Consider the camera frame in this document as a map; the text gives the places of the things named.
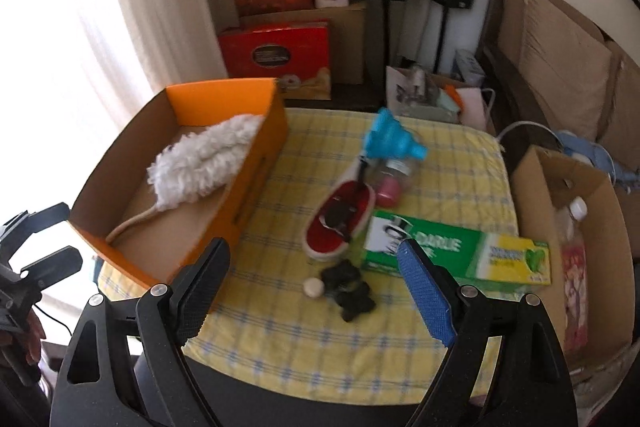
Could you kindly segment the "person's left hand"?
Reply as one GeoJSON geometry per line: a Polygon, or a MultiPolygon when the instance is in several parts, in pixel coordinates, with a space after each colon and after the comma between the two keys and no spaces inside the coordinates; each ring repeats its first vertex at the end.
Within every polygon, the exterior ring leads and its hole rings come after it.
{"type": "Polygon", "coordinates": [[[40,320],[34,311],[30,310],[27,317],[28,329],[26,333],[0,333],[0,346],[6,347],[17,343],[25,353],[25,360],[29,365],[37,365],[41,359],[41,341],[47,338],[40,320]]]}

